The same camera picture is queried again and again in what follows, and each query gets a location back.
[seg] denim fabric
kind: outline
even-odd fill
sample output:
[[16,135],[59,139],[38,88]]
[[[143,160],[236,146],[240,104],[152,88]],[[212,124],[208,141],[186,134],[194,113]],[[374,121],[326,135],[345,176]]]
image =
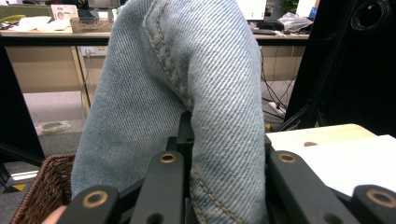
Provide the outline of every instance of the denim fabric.
[[195,134],[191,197],[201,223],[263,223],[261,55],[235,1],[130,0],[114,24],[72,190],[123,190],[177,135]]

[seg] stitching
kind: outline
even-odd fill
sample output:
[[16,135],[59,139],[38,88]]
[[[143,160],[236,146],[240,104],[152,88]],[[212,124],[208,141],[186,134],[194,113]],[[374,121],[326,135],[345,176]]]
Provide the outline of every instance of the stitching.
[[[151,14],[152,10],[154,9],[154,6],[155,6],[157,3],[158,3],[158,0],[155,0],[154,3],[153,3],[152,6],[151,6],[151,9],[150,9],[149,12],[148,12],[148,16],[149,16],[149,14]],[[171,78],[171,75],[170,75],[168,69],[166,68],[165,63],[164,63],[164,61],[162,60],[162,57],[161,57],[161,55],[160,55],[160,50],[159,50],[159,48],[155,45],[154,40],[153,40],[153,37],[152,37],[151,33],[149,32],[149,28],[148,28],[148,25],[147,25],[147,20],[145,20],[144,29],[145,29],[146,35],[148,36],[148,40],[149,40],[149,42],[150,42],[152,48],[154,49],[154,52],[155,52],[157,58],[158,58],[158,61],[160,61],[161,67],[163,68],[163,71],[164,71],[165,74],[168,76],[168,78],[169,78],[169,80],[170,80],[172,86],[178,91],[178,87],[177,87],[176,83],[175,83],[175,82],[173,81],[173,79]]]
[[191,195],[192,206],[195,208],[195,211],[196,211],[197,215],[199,216],[199,218],[206,224],[207,223],[206,218],[204,217],[204,214],[202,213],[200,206],[196,202],[196,198],[195,198],[194,192],[192,190],[192,180],[191,179],[190,179],[190,195]]
[[[165,38],[163,37],[163,29],[161,29],[160,26],[160,17],[163,15],[163,13],[165,12],[165,8],[168,6],[169,0],[165,0],[163,7],[161,8],[161,13],[160,15],[158,15],[157,20],[156,20],[156,26],[157,29],[159,31],[159,37],[161,39],[161,42],[163,43],[163,48],[165,50],[166,56],[169,60],[169,63],[171,64],[173,70],[176,73],[176,78],[177,80],[180,82],[181,86],[183,87],[183,90],[185,91],[187,89],[186,84],[184,83],[183,79],[181,79],[180,73],[177,71],[177,68],[175,66],[175,62],[172,60],[171,54],[169,52],[169,48],[166,46],[165,43]],[[183,92],[181,92],[180,88],[178,88],[178,90],[180,91],[180,95],[184,95]]]
[[225,212],[230,218],[232,218],[234,221],[237,223],[243,224],[244,221],[242,221],[241,218],[237,217],[232,211],[227,209],[221,202],[219,202],[215,196],[210,192],[210,190],[207,188],[205,185],[204,181],[202,181],[202,178],[198,175],[197,170],[195,169],[194,166],[191,167],[193,170],[194,175],[196,176],[201,188],[204,190],[204,192],[209,196],[209,199],[218,207],[220,208],[223,212]]

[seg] wicker basket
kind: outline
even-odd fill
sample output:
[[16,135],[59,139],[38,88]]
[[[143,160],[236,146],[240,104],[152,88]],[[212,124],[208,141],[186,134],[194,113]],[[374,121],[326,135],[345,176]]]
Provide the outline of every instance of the wicker basket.
[[41,223],[56,208],[70,203],[74,158],[75,154],[64,154],[44,160],[10,223]]

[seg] power strip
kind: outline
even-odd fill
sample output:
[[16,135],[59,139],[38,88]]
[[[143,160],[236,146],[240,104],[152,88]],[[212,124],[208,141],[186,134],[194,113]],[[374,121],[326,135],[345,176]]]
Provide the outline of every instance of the power strip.
[[275,102],[268,102],[268,105],[275,110],[275,112],[279,115],[284,117],[286,114],[286,109],[285,107],[283,107],[283,105],[279,105],[279,108],[277,108],[276,103]]

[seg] floor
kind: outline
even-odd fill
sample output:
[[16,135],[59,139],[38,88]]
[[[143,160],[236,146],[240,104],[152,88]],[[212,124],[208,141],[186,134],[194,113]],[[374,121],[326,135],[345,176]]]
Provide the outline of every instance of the floor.
[[[287,104],[291,95],[293,81],[262,83],[262,98]],[[39,135],[40,143],[46,156],[73,152],[78,147],[81,131],[84,127],[86,115],[81,105],[80,94],[77,91],[70,92],[47,92],[24,94],[32,121],[36,127],[43,123],[53,121],[66,121],[71,126],[67,132],[57,135]],[[265,123],[275,130],[283,121],[267,101],[262,101],[262,110],[265,111]],[[6,167],[11,174],[38,170],[37,167],[24,162],[7,163]],[[21,192],[0,194],[0,224],[9,223],[21,200],[29,188],[29,183]]]

